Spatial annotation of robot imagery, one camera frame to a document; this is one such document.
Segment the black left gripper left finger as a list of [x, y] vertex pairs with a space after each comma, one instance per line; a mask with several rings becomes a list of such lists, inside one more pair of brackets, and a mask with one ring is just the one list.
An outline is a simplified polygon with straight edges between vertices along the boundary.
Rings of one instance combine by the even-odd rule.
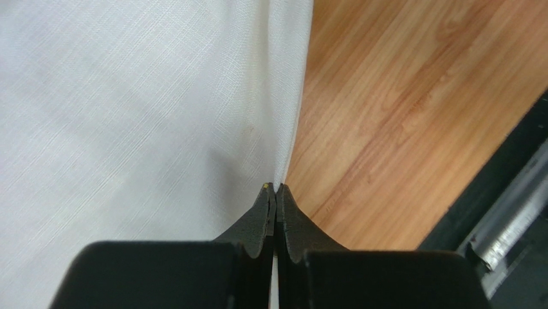
[[229, 308], [268, 308], [274, 256], [275, 191], [265, 183], [251, 208], [214, 239], [237, 249]]

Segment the aluminium frame rail right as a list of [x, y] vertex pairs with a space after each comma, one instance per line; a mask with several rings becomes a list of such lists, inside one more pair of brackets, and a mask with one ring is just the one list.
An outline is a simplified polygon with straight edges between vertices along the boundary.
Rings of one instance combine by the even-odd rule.
[[457, 252], [492, 308], [547, 308], [547, 144], [472, 228]]

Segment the white cloth napkin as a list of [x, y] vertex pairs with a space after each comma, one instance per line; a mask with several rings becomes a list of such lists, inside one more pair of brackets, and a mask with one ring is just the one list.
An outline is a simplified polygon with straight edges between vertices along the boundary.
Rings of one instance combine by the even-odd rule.
[[220, 235], [287, 176], [312, 1], [2, 1], [1, 307], [105, 240]]

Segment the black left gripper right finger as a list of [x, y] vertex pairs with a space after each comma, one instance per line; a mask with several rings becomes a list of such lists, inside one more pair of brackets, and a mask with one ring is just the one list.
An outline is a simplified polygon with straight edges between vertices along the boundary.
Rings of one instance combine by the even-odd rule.
[[278, 263], [279, 307], [309, 308], [309, 279], [306, 254], [345, 252], [335, 241], [301, 211], [286, 184], [275, 196], [275, 249]]

